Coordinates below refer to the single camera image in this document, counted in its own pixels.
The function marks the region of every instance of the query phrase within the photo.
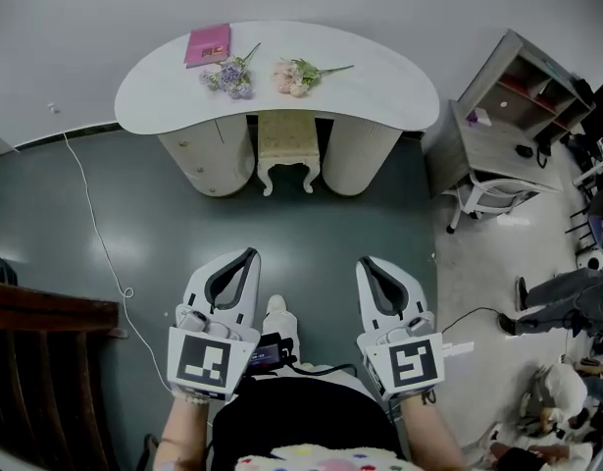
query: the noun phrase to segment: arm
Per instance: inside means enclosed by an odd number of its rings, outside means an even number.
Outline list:
[[[543,429],[543,433],[549,434],[554,429],[554,424],[549,420],[552,411],[552,408],[543,408],[540,412],[540,427]]]
[[[566,445],[532,445],[529,450],[540,453],[541,455],[543,455],[543,457],[545,457],[546,460],[549,460],[548,457],[553,457],[555,459],[569,458],[569,447]]]
[[[401,402],[401,415],[414,464],[426,471],[465,469],[465,457],[435,406],[409,397]]]
[[[602,375],[603,374],[603,365],[598,366],[589,366],[589,365],[581,365],[577,363],[574,367],[577,372],[583,372],[588,375]]]
[[[193,404],[175,398],[162,441],[155,455],[153,466],[155,470],[159,470],[167,462],[175,463],[177,471],[205,469],[209,406],[209,404]]]

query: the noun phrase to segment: flower bouquet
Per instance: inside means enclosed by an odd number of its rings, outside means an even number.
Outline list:
[[[221,70],[219,72],[204,70],[199,75],[201,83],[207,85],[212,90],[223,90],[231,99],[250,99],[253,96],[253,88],[251,87],[251,78],[249,77],[247,65],[259,46],[260,44],[258,43],[244,58],[240,58],[239,56],[228,57],[221,62]]]
[[[282,94],[292,94],[296,98],[303,97],[310,88],[317,85],[325,75],[353,68],[353,65],[329,70],[319,70],[303,59],[291,59],[276,64],[274,80],[277,90]]]

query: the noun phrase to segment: wooden stair railing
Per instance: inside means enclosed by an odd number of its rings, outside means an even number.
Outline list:
[[[0,284],[0,446],[55,471],[118,469],[98,350],[116,302]]]

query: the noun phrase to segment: green stem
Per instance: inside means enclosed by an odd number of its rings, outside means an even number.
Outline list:
[[[249,52],[249,53],[246,55],[246,57],[245,57],[245,58],[244,58],[244,60],[243,60],[245,63],[246,63],[247,61],[249,61],[249,58],[250,58],[250,57],[251,57],[251,55],[252,55],[252,54],[255,52],[255,49],[257,49],[257,48],[260,46],[260,44],[261,44],[261,43],[262,43],[262,42],[259,42],[259,43],[258,43],[258,44],[257,44],[255,47],[253,47],[253,49],[251,49],[251,52]]]
[[[319,70],[321,75],[333,74],[334,72],[340,72],[341,70],[349,70],[353,68],[353,65],[349,65],[348,67],[340,67],[340,68],[331,68],[329,70]]]

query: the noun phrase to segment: colorful polka dot fabric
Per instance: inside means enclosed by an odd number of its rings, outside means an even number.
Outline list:
[[[247,455],[238,460],[236,471],[421,471],[378,448],[331,450],[318,445],[276,448],[271,457]]]

